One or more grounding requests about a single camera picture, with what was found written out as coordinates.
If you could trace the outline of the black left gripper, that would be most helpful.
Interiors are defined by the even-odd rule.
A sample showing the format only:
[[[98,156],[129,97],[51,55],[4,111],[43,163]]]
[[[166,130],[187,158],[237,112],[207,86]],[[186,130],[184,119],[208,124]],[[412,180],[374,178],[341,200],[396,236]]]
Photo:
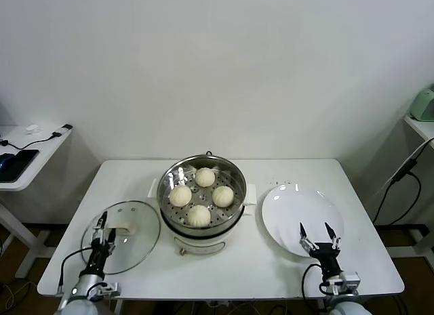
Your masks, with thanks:
[[[92,252],[85,267],[86,274],[104,275],[104,267],[108,257],[115,248],[116,229],[111,228],[108,240],[104,239],[104,228],[107,220],[107,212],[104,211],[93,227],[91,248]]]

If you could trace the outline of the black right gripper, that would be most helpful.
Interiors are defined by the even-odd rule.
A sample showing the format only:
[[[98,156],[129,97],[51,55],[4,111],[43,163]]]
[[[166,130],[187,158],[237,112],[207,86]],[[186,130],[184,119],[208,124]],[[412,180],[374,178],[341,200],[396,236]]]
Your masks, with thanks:
[[[334,229],[327,222],[325,227],[332,244],[317,244],[316,248],[316,244],[308,239],[302,223],[300,223],[299,243],[307,253],[311,253],[312,258],[319,261],[323,278],[331,278],[342,272],[337,260],[340,254],[340,237],[336,235]]]

